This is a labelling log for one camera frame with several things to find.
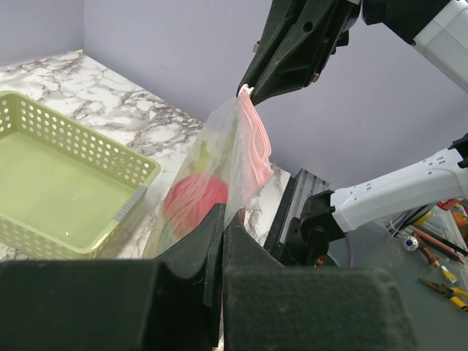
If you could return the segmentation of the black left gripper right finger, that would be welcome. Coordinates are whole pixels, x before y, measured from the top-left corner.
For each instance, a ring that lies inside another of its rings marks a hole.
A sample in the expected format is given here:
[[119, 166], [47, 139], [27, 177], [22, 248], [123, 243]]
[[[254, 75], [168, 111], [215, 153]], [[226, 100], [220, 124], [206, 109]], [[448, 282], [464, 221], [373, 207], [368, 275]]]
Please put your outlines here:
[[417, 350], [396, 281], [369, 269], [288, 268], [246, 231], [224, 231], [226, 350]]

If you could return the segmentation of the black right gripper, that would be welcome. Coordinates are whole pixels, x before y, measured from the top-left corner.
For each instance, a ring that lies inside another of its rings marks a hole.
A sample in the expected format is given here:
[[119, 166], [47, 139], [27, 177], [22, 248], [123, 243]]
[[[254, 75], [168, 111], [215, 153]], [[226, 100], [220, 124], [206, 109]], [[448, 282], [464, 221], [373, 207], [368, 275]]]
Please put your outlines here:
[[348, 45], [360, 10], [360, 1], [272, 1], [239, 88], [254, 88], [255, 105], [306, 88], [337, 47]]

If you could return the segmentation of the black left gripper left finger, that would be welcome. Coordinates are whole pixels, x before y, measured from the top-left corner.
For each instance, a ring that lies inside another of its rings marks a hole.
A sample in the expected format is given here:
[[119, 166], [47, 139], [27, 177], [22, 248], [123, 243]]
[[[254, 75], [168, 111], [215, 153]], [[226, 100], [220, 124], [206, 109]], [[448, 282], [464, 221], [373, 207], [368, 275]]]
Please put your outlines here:
[[225, 207], [154, 259], [1, 264], [3, 350], [211, 350]]

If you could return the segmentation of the red fake apple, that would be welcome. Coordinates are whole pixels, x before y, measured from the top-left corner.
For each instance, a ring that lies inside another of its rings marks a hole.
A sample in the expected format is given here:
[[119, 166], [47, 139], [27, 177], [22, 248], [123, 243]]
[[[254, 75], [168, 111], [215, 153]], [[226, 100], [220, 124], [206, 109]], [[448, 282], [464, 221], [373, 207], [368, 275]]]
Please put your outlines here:
[[218, 203], [226, 204], [228, 185], [213, 175], [193, 173], [167, 193], [163, 218], [176, 238], [192, 232]]

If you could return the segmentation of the clear zip top bag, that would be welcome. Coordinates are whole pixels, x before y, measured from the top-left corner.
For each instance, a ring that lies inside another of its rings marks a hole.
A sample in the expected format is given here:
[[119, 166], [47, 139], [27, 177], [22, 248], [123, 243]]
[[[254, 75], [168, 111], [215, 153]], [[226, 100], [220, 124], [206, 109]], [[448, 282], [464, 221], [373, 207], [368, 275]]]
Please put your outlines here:
[[271, 142], [253, 97], [244, 84], [208, 117], [156, 215], [144, 258], [180, 241], [216, 204], [225, 205], [229, 224], [272, 179]]

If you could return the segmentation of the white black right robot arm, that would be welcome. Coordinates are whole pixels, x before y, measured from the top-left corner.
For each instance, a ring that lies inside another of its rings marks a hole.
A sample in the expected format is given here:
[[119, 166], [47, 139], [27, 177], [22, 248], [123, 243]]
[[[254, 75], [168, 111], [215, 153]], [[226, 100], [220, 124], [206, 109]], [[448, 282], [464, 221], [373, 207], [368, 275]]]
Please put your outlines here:
[[465, 1], [273, 1], [239, 87], [265, 114], [274, 158], [332, 185], [282, 243], [297, 260], [467, 195]]

